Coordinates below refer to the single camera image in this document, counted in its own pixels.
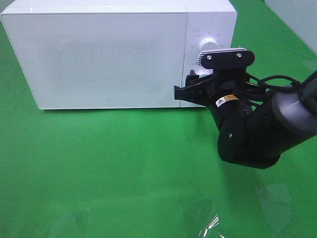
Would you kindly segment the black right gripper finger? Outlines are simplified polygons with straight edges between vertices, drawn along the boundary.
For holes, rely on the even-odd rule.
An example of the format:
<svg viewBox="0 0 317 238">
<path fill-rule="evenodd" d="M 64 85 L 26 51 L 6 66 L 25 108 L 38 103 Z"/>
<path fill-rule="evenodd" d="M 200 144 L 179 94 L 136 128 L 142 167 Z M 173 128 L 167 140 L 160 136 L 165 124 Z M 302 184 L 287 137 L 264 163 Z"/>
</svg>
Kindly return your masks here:
<svg viewBox="0 0 317 238">
<path fill-rule="evenodd" d="M 191 84 L 186 87 L 174 86 L 174 99 L 194 103 L 201 106 L 209 105 L 206 83 Z"/>
<path fill-rule="evenodd" d="M 186 76 L 185 86 L 199 85 L 204 83 L 209 83 L 211 80 L 215 79 L 214 74 L 206 74 L 205 76 L 196 74 L 193 69 L 190 70 L 189 74 Z"/>
</svg>

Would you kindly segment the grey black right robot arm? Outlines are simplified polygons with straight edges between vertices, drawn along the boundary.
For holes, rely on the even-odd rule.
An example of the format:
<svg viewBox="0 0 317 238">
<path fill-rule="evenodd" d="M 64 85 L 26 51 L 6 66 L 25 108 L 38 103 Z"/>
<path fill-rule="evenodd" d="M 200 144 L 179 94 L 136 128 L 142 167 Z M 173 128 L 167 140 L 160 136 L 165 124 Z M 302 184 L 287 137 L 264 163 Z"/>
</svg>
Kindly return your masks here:
<svg viewBox="0 0 317 238">
<path fill-rule="evenodd" d="M 266 169 L 281 154 L 317 134 L 317 75 L 274 86 L 245 69 L 215 70 L 174 88 L 177 100 L 208 107 L 218 128 L 219 157 L 228 163 Z"/>
</svg>

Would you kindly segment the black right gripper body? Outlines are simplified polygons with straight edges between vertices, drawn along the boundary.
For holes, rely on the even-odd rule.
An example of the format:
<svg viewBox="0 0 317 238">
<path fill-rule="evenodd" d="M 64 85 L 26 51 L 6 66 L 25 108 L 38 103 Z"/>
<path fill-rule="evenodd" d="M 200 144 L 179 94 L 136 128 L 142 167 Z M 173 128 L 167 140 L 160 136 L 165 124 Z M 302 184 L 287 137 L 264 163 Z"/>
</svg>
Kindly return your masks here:
<svg viewBox="0 0 317 238">
<path fill-rule="evenodd" d="M 245 127 L 246 118 L 258 103 L 249 100 L 246 88 L 250 78 L 245 68 L 214 70 L 206 75 L 206 104 L 219 131 Z"/>
</svg>

